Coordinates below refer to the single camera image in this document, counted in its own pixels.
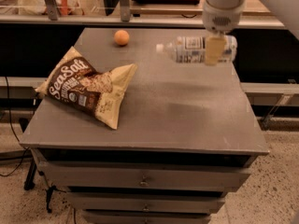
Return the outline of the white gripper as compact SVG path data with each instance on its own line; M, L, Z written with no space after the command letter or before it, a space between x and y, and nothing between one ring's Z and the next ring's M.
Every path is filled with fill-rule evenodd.
M206 0L203 6L203 24L212 33L228 33L239 24L244 0ZM209 36L206 39L205 63L215 65L224 52L226 39Z

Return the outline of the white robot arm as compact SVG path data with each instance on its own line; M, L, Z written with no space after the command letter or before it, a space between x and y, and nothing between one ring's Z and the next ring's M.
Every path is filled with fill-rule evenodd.
M299 38L299 0L259 0L296 38ZM202 20L210 32L205 63L218 62L225 47L224 35L239 24L247 0L205 0Z

